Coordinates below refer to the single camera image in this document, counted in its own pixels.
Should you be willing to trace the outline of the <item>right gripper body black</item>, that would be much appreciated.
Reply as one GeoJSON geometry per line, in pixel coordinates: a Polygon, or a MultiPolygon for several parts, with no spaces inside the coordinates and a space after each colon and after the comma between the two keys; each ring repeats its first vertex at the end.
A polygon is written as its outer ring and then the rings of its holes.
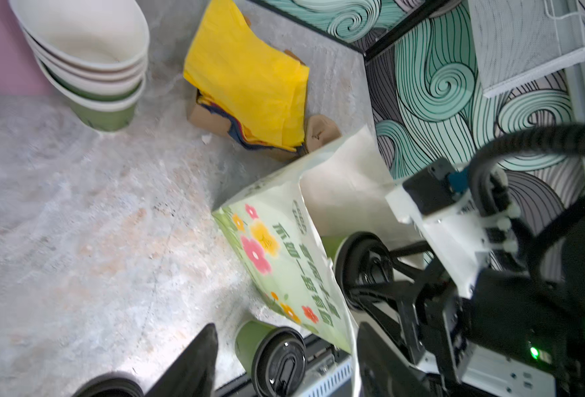
{"type": "Polygon", "coordinates": [[[585,313],[565,289],[485,269],[469,299],[459,296],[453,281],[426,292],[424,345],[444,380],[461,382],[482,347],[552,375],[572,396],[585,395],[585,313]]]}

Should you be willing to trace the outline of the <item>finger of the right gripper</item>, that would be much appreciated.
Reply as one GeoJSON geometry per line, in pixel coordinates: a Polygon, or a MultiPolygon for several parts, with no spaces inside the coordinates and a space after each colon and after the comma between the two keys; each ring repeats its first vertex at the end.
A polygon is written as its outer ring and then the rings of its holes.
{"type": "Polygon", "coordinates": [[[347,283],[346,298],[353,308],[366,304],[388,304],[392,308],[404,303],[408,307],[423,308],[428,299],[434,299],[451,284],[449,277],[435,281],[390,281],[385,283],[347,283]]]}

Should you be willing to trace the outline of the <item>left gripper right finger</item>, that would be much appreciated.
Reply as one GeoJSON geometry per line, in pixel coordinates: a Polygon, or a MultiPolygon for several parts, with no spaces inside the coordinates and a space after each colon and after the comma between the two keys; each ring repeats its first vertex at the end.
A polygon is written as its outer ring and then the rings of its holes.
{"type": "Polygon", "coordinates": [[[361,323],[357,354],[362,396],[435,396],[368,323],[361,323]]]}

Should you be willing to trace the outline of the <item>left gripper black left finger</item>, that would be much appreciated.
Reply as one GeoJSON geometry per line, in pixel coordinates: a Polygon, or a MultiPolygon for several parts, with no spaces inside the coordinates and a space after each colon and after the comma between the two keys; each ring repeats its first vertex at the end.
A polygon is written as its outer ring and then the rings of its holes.
{"type": "Polygon", "coordinates": [[[213,396],[217,355],[216,326],[206,324],[145,395],[213,396]]]}

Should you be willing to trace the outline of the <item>black cup lid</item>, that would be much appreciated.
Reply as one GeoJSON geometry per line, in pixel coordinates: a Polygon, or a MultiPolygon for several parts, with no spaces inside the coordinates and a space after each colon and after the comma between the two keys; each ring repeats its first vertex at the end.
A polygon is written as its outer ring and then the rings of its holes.
{"type": "Polygon", "coordinates": [[[293,396],[307,366],[306,344],[289,327],[270,331],[254,354],[251,379],[257,396],[293,396]]]}
{"type": "Polygon", "coordinates": [[[347,237],[335,254],[335,279],[348,307],[361,312],[363,309],[350,297],[350,289],[394,281],[388,248],[373,233],[347,237]]]}

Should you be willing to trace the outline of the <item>green paper coffee cup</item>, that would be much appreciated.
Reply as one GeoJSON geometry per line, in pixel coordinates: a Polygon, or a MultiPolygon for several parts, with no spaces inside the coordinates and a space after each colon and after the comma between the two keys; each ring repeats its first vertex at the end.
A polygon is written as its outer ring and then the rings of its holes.
{"type": "Polygon", "coordinates": [[[341,235],[321,238],[321,242],[325,249],[325,253],[327,257],[330,260],[332,260],[333,263],[336,263],[336,258],[339,254],[339,251],[342,248],[343,244],[349,239],[349,237],[350,235],[341,235]]]}

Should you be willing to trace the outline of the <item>white paper gift bag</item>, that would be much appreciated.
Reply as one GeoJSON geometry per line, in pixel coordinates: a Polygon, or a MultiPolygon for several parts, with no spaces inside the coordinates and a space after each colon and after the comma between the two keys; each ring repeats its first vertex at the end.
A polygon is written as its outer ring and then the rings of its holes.
{"type": "Polygon", "coordinates": [[[358,331],[324,238],[357,232],[388,248],[414,243],[386,196],[395,182],[364,127],[243,189],[213,217],[264,302],[335,347],[355,353],[358,331]]]}

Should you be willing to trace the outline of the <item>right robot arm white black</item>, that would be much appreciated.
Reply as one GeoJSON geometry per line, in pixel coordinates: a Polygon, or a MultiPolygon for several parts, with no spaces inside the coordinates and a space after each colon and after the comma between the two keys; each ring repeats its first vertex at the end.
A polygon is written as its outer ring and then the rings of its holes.
{"type": "Polygon", "coordinates": [[[557,395],[585,396],[585,195],[532,232],[497,174],[517,155],[585,158],[585,124],[507,134],[462,170],[440,158],[397,183],[387,202],[419,242],[345,240],[337,283],[369,317],[354,354],[361,395],[491,395],[519,362],[557,395]]]}

